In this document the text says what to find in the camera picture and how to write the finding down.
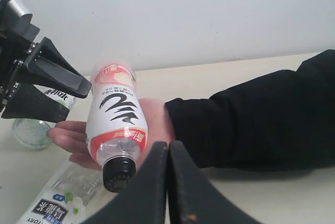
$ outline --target plastic bottle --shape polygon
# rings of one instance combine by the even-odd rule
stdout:
[[[103,182],[120,192],[136,173],[147,143],[148,126],[135,95],[136,77],[125,64],[104,64],[91,76],[93,101],[86,125],[86,144],[102,166]]]
[[[65,161],[16,224],[77,224],[103,191],[101,171]]]
[[[37,88],[48,97],[67,107],[69,110],[72,109],[76,102],[76,97],[56,89],[42,86],[38,86]],[[47,131],[50,129],[50,125],[53,126],[53,123],[36,119],[18,118],[13,122],[12,133],[15,139],[24,146],[36,150],[44,149],[52,142],[46,135]]]

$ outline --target bottle label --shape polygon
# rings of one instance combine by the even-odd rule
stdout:
[[[47,89],[44,94],[71,110],[77,98],[57,89]]]
[[[17,224],[75,224],[86,218],[86,207],[80,197],[69,192],[48,190],[19,219]]]
[[[135,85],[135,75],[118,64],[96,77],[86,125],[86,144],[95,161],[101,145],[112,139],[130,138],[141,150],[145,148],[148,126],[133,91]]]

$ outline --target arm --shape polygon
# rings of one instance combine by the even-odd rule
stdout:
[[[309,169],[335,163],[335,50],[219,92],[166,103],[199,167]]]

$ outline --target hand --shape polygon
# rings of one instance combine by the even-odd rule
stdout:
[[[173,127],[164,102],[154,98],[139,99],[139,102],[148,124],[148,140],[137,162],[138,166],[143,163],[155,141],[170,143],[174,140]],[[86,168],[100,170],[100,165],[92,159],[88,152],[84,137],[85,128],[86,122],[63,121],[55,128],[51,128],[47,135],[56,145],[72,153],[70,161]]]

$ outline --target beige table surface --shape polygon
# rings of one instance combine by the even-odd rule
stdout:
[[[164,100],[176,97],[206,98],[217,91],[276,70],[295,70],[303,60],[314,55],[140,71],[137,72],[138,97]],[[91,97],[80,100],[68,119],[86,120],[90,103]],[[11,134],[12,122],[0,119],[1,224],[15,223],[69,157],[54,144],[41,151],[31,151],[21,146]],[[222,194],[262,223],[335,223],[335,169],[319,169],[310,173],[206,169],[204,173]],[[103,193],[91,204],[90,211],[100,209],[113,197],[114,194]]]

